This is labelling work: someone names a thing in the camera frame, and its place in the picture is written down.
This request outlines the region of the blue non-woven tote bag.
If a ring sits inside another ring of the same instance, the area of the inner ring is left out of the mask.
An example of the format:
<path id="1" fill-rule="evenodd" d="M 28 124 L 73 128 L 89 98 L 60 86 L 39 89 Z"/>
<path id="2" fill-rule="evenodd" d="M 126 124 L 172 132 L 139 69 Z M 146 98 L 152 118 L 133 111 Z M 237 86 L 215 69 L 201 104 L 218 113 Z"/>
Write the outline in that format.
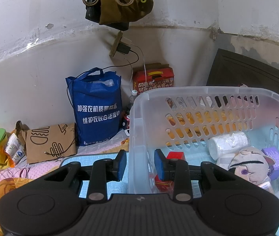
<path id="1" fill-rule="evenodd" d="M 121 76 L 95 67 L 65 80 L 79 145 L 88 146 L 114 137 L 119 131 L 122 111 Z"/>

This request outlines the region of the red small box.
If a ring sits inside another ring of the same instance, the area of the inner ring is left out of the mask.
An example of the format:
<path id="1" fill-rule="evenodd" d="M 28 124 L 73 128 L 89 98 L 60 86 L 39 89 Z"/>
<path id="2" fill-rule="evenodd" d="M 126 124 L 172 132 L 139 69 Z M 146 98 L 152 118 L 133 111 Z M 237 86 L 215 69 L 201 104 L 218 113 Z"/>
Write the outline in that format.
<path id="1" fill-rule="evenodd" d="M 184 152 L 170 151 L 166 156 L 166 159 L 179 159 L 186 160 Z M 159 156 L 154 156 L 154 164 L 157 174 L 155 175 L 155 186 L 160 193 L 167 193 L 172 197 L 174 191 L 174 178 L 175 172 L 173 169 L 166 170 L 163 168 L 163 162 Z"/>

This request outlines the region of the clear plastic water bottle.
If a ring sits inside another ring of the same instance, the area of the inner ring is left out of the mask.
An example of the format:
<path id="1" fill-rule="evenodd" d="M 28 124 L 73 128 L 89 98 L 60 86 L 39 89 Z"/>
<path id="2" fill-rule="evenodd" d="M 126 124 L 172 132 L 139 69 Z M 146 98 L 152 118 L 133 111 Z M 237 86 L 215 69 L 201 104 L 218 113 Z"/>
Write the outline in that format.
<path id="1" fill-rule="evenodd" d="M 127 105 L 127 109 L 130 110 L 133 107 L 134 101 L 138 95 L 138 92 L 134 89 L 131 91 L 131 96 L 129 97 L 129 103 Z"/>

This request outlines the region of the brown hanging bag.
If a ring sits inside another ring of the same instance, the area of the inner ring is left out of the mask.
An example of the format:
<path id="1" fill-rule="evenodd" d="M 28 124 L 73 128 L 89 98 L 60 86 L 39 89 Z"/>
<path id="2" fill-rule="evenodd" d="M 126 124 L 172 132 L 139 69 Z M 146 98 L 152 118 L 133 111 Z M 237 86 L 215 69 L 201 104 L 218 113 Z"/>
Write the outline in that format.
<path id="1" fill-rule="evenodd" d="M 89 21 L 120 31 L 129 29 L 153 10 L 153 0 L 82 0 L 85 18 Z"/>

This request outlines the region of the brown paper burger bag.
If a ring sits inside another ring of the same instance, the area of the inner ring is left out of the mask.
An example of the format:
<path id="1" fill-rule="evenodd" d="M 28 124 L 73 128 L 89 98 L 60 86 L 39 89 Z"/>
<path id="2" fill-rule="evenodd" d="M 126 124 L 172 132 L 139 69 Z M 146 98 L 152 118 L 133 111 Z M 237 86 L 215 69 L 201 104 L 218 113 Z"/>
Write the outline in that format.
<path id="1" fill-rule="evenodd" d="M 25 143 L 29 164 L 77 154 L 74 123 L 27 129 L 19 120 L 16 122 L 14 132 Z"/>

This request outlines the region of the grey plush doll toy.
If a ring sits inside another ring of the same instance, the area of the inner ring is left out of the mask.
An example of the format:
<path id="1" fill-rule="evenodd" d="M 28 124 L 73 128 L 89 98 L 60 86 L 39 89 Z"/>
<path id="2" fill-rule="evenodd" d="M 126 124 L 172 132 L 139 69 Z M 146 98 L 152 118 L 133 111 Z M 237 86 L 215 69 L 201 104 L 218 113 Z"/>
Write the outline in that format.
<path id="1" fill-rule="evenodd" d="M 238 177 L 255 185 L 271 182 L 268 176 L 272 158 L 267 157 L 255 147 L 245 147 L 236 153 L 229 153 L 218 158 L 216 164 L 234 173 Z"/>

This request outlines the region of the purple small box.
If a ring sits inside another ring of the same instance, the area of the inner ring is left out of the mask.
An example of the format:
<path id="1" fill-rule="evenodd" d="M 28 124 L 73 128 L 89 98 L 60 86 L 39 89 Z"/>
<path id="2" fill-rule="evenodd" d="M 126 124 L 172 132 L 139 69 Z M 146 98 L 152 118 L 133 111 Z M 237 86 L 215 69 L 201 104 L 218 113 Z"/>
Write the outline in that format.
<path id="1" fill-rule="evenodd" d="M 272 181 L 279 177 L 279 151 L 276 147 L 265 147 L 262 152 L 269 158 L 274 160 L 269 166 L 268 176 Z"/>

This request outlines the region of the dark wooden headboard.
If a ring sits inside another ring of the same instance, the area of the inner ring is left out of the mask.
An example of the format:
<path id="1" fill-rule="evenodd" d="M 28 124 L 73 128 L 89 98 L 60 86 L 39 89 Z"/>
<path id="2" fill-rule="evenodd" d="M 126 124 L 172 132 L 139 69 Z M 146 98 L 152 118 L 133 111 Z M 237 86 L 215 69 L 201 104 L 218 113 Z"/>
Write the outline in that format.
<path id="1" fill-rule="evenodd" d="M 218 49 L 207 85 L 236 87 L 246 85 L 279 94 L 279 69 L 241 54 Z"/>

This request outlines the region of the white snack packet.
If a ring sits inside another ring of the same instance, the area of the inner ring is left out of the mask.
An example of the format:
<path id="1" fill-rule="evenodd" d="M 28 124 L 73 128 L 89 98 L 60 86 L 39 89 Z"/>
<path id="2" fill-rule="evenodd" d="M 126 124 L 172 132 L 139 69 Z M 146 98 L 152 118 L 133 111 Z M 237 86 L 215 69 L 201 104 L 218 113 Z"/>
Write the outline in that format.
<path id="1" fill-rule="evenodd" d="M 8 138 L 5 146 L 5 153 L 8 157 L 8 164 L 10 167 L 15 167 L 26 155 L 25 146 L 18 139 L 16 134 L 12 133 Z"/>

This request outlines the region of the translucent white laundry basket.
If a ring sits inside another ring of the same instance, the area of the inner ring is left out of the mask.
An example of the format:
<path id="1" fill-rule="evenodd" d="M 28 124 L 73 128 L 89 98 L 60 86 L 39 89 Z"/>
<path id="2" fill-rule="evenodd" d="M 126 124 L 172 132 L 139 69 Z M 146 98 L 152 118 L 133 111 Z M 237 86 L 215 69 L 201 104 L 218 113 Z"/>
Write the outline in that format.
<path id="1" fill-rule="evenodd" d="M 154 151 L 211 159 L 211 137 L 245 132 L 252 146 L 279 151 L 279 94 L 252 87 L 173 87 L 140 94 L 130 112 L 128 191 L 156 193 Z M 272 183 L 279 198 L 279 177 Z"/>

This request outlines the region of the red gift carton box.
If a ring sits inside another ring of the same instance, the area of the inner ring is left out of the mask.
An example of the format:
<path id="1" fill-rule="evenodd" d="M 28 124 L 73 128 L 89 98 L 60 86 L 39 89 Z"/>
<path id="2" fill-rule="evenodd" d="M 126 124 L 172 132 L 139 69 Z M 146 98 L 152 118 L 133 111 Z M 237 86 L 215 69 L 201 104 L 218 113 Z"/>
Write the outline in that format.
<path id="1" fill-rule="evenodd" d="M 133 89 L 142 94 L 152 89 L 174 87 L 174 71 L 168 64 L 150 63 L 133 71 Z"/>

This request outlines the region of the red soda can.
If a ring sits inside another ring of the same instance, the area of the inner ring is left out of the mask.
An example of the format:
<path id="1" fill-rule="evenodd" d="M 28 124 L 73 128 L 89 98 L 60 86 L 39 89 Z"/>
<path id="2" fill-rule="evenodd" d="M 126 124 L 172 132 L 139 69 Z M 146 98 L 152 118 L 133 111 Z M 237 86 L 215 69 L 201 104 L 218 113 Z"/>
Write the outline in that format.
<path id="1" fill-rule="evenodd" d="M 125 115 L 122 119 L 122 128 L 124 130 L 129 129 L 130 127 L 130 115 Z"/>

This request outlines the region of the white tissue roll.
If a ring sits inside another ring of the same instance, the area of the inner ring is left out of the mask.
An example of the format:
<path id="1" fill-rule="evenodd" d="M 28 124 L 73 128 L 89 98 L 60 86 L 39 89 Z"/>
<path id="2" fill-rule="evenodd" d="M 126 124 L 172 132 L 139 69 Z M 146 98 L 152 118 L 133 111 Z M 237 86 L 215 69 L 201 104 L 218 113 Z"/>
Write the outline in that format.
<path id="1" fill-rule="evenodd" d="M 222 155 L 236 153 L 250 145 L 249 137 L 244 132 L 233 132 L 211 137 L 207 147 L 213 160 L 218 160 Z"/>

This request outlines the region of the black wall charger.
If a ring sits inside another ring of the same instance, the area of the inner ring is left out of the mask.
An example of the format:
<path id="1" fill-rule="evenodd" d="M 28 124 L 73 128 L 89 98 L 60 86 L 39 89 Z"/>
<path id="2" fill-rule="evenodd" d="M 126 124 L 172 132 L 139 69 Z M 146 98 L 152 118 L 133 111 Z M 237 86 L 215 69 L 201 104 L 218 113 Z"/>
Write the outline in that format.
<path id="1" fill-rule="evenodd" d="M 131 47 L 125 43 L 119 42 L 116 51 L 122 54 L 129 54 Z"/>

